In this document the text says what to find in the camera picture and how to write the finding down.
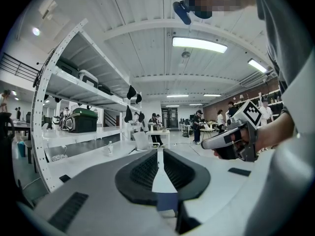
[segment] fluorescent light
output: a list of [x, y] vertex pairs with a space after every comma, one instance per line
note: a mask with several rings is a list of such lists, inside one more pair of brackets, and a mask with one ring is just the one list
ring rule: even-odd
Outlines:
[[219, 53], [225, 53], [227, 46], [204, 39], [189, 37], [173, 37], [173, 46], [200, 48]]
[[219, 96], [221, 96], [221, 94], [204, 94], [203, 96], [219, 97]]
[[263, 67], [261, 64], [258, 64], [255, 60], [250, 59], [248, 61], [248, 64], [250, 64], [251, 66], [255, 67], [256, 69], [258, 69], [259, 71], [265, 73], [267, 72], [267, 69], [265, 67]]
[[167, 98], [188, 97], [189, 94], [168, 95]]
[[39, 36], [39, 34], [40, 34], [40, 30], [38, 29], [38, 28], [33, 28], [33, 34], [35, 35], [35, 36]]

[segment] black railing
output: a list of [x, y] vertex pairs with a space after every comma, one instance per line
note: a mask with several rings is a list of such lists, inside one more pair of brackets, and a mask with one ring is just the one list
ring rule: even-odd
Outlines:
[[113, 118], [111, 115], [109, 115], [107, 112], [104, 111], [105, 114], [105, 123], [109, 122], [110, 124], [112, 124], [113, 126], [117, 126], [117, 122], [116, 119]]
[[6, 53], [1, 58], [0, 69], [31, 82], [35, 80], [38, 73], [38, 70], [35, 68], [20, 62]]

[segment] floor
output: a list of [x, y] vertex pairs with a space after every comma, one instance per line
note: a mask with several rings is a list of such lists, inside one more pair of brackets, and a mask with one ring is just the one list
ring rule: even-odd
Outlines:
[[[166, 137], [164, 138], [162, 136], [161, 139], [164, 143], [167, 142]], [[214, 157], [212, 150], [205, 150], [201, 147], [201, 145], [194, 144], [193, 139], [194, 139], [193, 136], [190, 136], [189, 138], [183, 137], [181, 131], [171, 131], [170, 148], [172, 150], [175, 150], [179, 154], [180, 152], [188, 152], [198, 154], [200, 156]], [[22, 157], [20, 152], [18, 151], [17, 148], [18, 141], [19, 134], [17, 134], [15, 141], [12, 143], [12, 156], [15, 179], [16, 181], [18, 179], [21, 181], [22, 188], [25, 188], [24, 195], [30, 202], [36, 205], [42, 197], [48, 194], [48, 192], [41, 179], [38, 179], [40, 177], [39, 173], [34, 172], [34, 165], [29, 164], [27, 157]], [[119, 141], [119, 135], [106, 137], [103, 139], [97, 139], [96, 141], [68, 145], [66, 148], [65, 147], [52, 148], [47, 150], [47, 154], [51, 157], [57, 154], [63, 154], [65, 152], [68, 157], [75, 156], [86, 151], [107, 145], [109, 141], [113, 142]]]

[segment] green cooler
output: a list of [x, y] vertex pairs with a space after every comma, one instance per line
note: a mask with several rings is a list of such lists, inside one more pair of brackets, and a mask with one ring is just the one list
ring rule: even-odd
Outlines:
[[96, 131], [97, 114], [91, 110], [77, 108], [65, 120], [70, 133], [84, 133]]

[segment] doorway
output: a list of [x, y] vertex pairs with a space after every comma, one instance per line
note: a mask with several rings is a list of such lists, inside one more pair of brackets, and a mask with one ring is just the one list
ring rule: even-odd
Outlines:
[[162, 124], [165, 128], [178, 129], [177, 108], [162, 108]]

